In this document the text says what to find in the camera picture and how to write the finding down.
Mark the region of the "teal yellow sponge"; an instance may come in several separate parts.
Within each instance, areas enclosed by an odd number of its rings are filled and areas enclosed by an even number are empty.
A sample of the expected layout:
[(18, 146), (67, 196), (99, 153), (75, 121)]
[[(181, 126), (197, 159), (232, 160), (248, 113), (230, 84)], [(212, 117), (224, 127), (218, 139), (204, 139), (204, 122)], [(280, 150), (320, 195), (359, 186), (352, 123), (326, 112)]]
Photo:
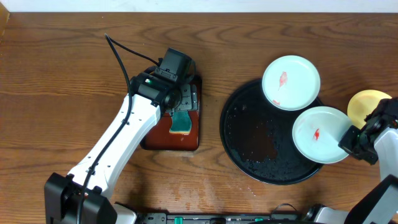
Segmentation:
[(189, 135), (192, 129), (192, 121), (188, 111), (177, 111), (172, 116), (171, 134)]

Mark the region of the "white plate with small stain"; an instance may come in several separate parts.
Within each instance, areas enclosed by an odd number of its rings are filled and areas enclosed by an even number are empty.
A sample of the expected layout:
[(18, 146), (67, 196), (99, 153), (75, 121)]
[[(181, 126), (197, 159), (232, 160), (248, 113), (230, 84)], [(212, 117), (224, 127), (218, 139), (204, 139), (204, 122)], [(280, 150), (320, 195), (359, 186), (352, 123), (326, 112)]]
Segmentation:
[(351, 125), (351, 120), (340, 110), (316, 106), (298, 116), (292, 128), (292, 138), (298, 151), (307, 159), (333, 164), (348, 157), (338, 143)]

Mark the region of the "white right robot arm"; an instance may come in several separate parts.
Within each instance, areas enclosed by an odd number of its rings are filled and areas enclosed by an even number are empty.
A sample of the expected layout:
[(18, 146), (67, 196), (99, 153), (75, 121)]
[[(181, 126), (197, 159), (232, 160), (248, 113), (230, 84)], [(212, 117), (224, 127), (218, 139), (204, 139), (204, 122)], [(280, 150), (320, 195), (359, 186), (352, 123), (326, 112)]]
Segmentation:
[(350, 211), (318, 204), (304, 216), (311, 223), (389, 223), (397, 213), (397, 98), (381, 100), (366, 124), (344, 133), (338, 146), (357, 160), (379, 163), (381, 182)]

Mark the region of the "white plate with long stain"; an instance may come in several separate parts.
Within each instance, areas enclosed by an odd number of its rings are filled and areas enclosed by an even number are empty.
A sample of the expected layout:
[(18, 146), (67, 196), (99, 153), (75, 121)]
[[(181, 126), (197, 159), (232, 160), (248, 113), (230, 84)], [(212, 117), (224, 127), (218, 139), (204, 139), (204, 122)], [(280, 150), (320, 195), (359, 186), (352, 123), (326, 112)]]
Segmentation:
[(262, 91), (275, 107), (301, 110), (318, 96), (321, 81), (314, 64), (298, 55), (286, 55), (271, 62), (262, 77)]

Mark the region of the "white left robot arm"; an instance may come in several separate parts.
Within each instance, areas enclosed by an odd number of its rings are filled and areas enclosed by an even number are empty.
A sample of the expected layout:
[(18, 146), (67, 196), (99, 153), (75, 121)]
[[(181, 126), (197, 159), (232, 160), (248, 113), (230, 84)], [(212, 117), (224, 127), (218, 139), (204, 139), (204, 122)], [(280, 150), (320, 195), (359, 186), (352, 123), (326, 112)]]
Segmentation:
[(137, 213), (110, 199), (134, 151), (195, 151), (199, 147), (202, 80), (178, 91), (179, 106), (163, 112), (142, 93), (126, 96), (94, 148), (66, 175), (44, 186), (46, 223), (135, 223)]

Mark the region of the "yellow plate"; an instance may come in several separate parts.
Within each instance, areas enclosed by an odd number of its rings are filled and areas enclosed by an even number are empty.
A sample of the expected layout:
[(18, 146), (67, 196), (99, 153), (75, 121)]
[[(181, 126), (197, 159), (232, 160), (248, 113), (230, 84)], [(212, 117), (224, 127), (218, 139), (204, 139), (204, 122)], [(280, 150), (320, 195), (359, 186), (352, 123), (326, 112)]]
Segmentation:
[(353, 125), (361, 129), (366, 122), (367, 115), (371, 114), (383, 99), (391, 99), (387, 93), (378, 90), (363, 90), (355, 94), (349, 101), (347, 115)]

